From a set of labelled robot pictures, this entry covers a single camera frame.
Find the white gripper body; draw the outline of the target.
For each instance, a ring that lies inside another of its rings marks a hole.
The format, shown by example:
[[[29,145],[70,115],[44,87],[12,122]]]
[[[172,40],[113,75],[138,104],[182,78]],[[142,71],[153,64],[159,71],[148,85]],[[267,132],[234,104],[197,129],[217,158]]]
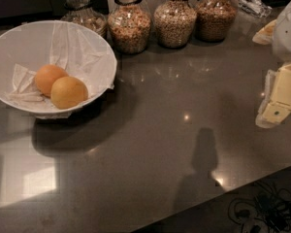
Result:
[[[277,57],[291,62],[291,1],[276,19],[272,46]]]

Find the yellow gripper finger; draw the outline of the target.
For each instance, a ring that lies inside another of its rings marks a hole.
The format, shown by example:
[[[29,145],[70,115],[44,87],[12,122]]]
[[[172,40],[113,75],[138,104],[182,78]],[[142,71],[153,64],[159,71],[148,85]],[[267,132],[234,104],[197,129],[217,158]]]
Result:
[[[277,71],[269,70],[265,78],[264,100],[255,119],[261,128],[281,125],[291,114],[291,62]]]
[[[252,38],[252,41],[260,45],[270,45],[273,42],[276,20],[270,21],[262,27]]]

